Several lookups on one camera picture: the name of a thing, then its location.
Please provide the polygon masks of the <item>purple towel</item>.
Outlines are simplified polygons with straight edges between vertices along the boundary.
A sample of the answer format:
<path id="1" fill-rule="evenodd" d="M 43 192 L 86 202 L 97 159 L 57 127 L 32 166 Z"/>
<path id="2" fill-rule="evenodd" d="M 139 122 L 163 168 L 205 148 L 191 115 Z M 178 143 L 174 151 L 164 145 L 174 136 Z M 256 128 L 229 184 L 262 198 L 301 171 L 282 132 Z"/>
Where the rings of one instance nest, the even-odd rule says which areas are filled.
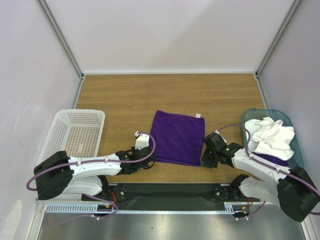
<path id="1" fill-rule="evenodd" d="M 289 167 L 289 163 L 287 160 L 281 160 L 275 156 L 272 155 L 267 155 L 267 154 L 261 154 L 261 153 L 255 153 L 255 155 L 271 162 L 274 163 L 276 165 L 280 165 L 280 166 L 284 166 L 284 167 Z"/>
<path id="2" fill-rule="evenodd" d="M 150 135 L 155 140 L 156 161 L 199 167 L 205 138 L 203 117 L 157 110 Z"/>

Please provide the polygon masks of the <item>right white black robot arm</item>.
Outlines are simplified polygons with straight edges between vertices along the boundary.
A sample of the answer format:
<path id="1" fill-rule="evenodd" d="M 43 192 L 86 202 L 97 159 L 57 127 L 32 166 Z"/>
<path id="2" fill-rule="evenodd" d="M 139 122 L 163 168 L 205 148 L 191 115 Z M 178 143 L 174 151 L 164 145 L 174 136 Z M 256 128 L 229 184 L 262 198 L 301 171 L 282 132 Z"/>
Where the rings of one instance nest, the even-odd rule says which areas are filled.
<path id="1" fill-rule="evenodd" d="M 251 174 L 242 174 L 233 180 L 230 195 L 234 200 L 252 197 L 269 202 L 296 222 L 303 222 L 313 214 L 320 202 L 320 192 L 304 168 L 272 163 L 235 142 L 227 144 L 216 132 L 207 135 L 204 144 L 201 159 L 204 166 L 228 165 Z"/>

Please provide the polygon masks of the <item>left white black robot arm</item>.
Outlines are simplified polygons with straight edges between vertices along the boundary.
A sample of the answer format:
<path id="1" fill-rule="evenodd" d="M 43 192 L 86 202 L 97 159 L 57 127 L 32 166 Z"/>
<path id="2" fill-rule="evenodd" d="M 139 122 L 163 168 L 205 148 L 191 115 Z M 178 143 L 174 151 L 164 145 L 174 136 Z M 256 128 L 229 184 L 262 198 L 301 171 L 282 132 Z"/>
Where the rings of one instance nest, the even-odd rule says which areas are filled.
<path id="1" fill-rule="evenodd" d="M 54 199 L 62 194 L 90 195 L 105 200 L 110 187 L 105 176 L 130 175 L 147 168 L 156 158 L 154 147 L 118 151 L 102 157 L 71 157 L 58 151 L 38 164 L 26 188 L 37 192 L 39 200 Z"/>

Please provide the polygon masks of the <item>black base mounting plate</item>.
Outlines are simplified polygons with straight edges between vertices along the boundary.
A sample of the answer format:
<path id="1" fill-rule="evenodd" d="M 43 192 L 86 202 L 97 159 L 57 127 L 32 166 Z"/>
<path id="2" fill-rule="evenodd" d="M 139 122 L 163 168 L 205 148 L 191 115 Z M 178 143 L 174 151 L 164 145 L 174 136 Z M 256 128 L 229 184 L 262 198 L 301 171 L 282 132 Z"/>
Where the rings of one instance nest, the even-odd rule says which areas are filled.
<path id="1" fill-rule="evenodd" d="M 219 211 L 224 203 L 247 203 L 248 198 L 222 183 L 117 183 L 95 195 L 122 211 Z"/>

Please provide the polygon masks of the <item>white towel in tub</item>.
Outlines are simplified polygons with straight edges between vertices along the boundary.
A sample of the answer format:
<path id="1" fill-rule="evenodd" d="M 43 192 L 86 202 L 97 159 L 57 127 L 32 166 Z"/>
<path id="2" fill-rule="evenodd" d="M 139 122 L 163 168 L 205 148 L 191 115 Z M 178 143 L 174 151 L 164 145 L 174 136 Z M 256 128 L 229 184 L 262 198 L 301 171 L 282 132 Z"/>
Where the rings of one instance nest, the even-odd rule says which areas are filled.
<path id="1" fill-rule="evenodd" d="M 294 128 L 284 126 L 281 119 L 276 121 L 270 117 L 262 120 L 250 119 L 244 126 L 250 133 L 248 143 L 250 152 L 273 156 L 282 161 L 288 161 L 294 155 L 290 147 L 295 136 Z"/>

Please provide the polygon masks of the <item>purple towel in tub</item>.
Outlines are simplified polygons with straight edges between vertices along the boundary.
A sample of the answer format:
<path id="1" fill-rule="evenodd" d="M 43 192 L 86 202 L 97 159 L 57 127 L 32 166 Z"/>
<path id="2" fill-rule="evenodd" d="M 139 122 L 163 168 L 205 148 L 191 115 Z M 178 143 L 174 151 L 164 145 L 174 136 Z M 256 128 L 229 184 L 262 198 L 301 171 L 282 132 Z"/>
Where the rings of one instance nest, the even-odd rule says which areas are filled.
<path id="1" fill-rule="evenodd" d="M 271 162 L 274 163 L 276 165 L 280 165 L 280 166 L 284 166 L 284 167 L 289 167 L 289 163 L 287 160 L 281 160 L 275 156 L 272 155 L 267 155 L 267 154 L 261 154 L 261 153 L 255 153 L 255 155 Z"/>

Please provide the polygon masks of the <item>white perforated plastic basket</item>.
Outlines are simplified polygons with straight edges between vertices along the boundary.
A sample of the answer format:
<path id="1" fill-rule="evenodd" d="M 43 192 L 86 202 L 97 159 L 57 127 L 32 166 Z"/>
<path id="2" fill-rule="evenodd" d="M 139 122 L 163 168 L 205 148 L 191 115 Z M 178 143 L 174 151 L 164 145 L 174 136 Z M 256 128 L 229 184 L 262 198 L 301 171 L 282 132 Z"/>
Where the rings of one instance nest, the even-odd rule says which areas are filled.
<path id="1" fill-rule="evenodd" d="M 105 113 L 95 109 L 58 111 L 50 125 L 37 165 L 59 151 L 68 156 L 92 158 L 98 154 Z"/>

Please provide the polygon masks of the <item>teal translucent plastic tub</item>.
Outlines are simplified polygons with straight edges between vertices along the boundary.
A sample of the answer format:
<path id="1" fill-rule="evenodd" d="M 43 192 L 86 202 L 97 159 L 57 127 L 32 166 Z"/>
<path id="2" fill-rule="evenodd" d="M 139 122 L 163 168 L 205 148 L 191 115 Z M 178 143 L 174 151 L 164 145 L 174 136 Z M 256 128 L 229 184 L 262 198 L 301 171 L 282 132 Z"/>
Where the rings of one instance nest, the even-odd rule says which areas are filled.
<path id="1" fill-rule="evenodd" d="M 263 120 L 263 118 L 265 118 L 265 117 L 270 117 L 274 121 L 282 120 L 283 125 L 285 127 L 293 127 L 292 122 L 289 119 L 289 117 L 285 113 L 283 113 L 279 110 L 275 110 L 275 109 L 257 109 L 257 108 L 247 109 L 242 113 L 241 123 L 245 127 L 246 121 L 251 120 L 251 119 Z M 248 140 L 247 132 L 245 130 L 243 130 L 242 132 L 243 132 L 243 141 L 245 143 L 249 143 L 250 140 Z M 295 168 L 296 166 L 299 166 L 302 168 L 304 166 L 304 163 L 302 160 L 302 155 L 300 152 L 300 147 L 299 147 L 296 135 L 292 139 L 289 146 L 294 151 L 293 156 L 288 160 L 289 167 Z"/>

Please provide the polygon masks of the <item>left aluminium corner post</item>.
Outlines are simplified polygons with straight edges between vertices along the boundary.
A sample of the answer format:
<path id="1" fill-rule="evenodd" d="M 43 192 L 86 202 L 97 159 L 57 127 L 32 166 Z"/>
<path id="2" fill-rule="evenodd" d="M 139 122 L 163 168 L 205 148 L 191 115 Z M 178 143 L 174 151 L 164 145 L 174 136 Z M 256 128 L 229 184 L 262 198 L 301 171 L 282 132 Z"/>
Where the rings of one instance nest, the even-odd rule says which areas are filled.
<path id="1" fill-rule="evenodd" d="M 82 79 L 84 74 L 81 71 L 81 68 L 52 12 L 50 6 L 48 5 L 46 0 L 36 0 L 37 4 L 39 5 L 41 11 L 45 19 L 47 20 L 49 26 L 51 27 L 54 35 L 56 36 L 62 50 L 64 51 L 68 61 L 70 62 L 71 66 L 73 67 L 74 71 L 76 72 L 77 76 Z"/>

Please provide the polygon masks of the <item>aluminium corner post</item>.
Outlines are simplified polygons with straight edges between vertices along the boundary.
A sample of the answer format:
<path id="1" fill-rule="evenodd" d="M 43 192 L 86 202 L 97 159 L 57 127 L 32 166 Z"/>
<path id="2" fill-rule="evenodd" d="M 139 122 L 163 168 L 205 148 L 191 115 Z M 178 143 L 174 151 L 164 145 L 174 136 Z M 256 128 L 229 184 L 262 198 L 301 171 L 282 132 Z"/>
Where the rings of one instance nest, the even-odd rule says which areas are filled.
<path id="1" fill-rule="evenodd" d="M 54 35 L 56 36 L 62 50 L 64 51 L 68 61 L 70 62 L 71 66 L 73 67 L 74 71 L 76 72 L 77 76 L 82 79 L 84 74 L 81 71 L 81 68 L 52 12 L 50 6 L 48 5 L 46 0 L 36 0 L 37 4 L 39 5 L 41 11 L 45 19 L 47 20 L 49 26 L 51 27 Z"/>
<path id="2" fill-rule="evenodd" d="M 290 22 L 292 21 L 295 13 L 297 12 L 298 8 L 300 7 L 303 0 L 293 0 L 287 13 L 285 14 L 284 19 L 282 20 L 274 38 L 271 41 L 270 46 L 268 47 L 265 55 L 262 58 L 262 61 L 260 62 L 257 70 L 255 71 L 255 76 L 257 78 L 260 77 L 262 74 L 264 68 L 266 67 L 270 57 L 272 56 L 274 50 L 276 49 L 278 43 L 280 42 L 281 38 L 283 37 L 286 29 L 288 28 Z"/>

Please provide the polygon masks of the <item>right aluminium corner post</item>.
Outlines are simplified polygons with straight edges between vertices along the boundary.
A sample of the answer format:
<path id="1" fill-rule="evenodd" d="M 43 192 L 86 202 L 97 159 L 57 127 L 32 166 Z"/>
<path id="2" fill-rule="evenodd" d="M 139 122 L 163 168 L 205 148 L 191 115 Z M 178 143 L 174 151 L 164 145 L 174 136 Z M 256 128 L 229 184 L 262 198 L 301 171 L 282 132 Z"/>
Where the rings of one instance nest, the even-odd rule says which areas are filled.
<path id="1" fill-rule="evenodd" d="M 270 46 L 268 47 L 265 55 L 262 58 L 262 61 L 260 62 L 257 70 L 255 71 L 255 76 L 257 78 L 260 77 L 262 74 L 264 68 L 266 67 L 270 57 L 272 56 L 274 50 L 276 49 L 278 43 L 280 42 L 281 38 L 283 37 L 286 29 L 288 28 L 290 22 L 292 21 L 295 13 L 297 12 L 298 8 L 300 7 L 303 0 L 293 0 L 287 13 L 285 14 L 284 19 L 282 20 L 274 38 L 271 41 Z"/>

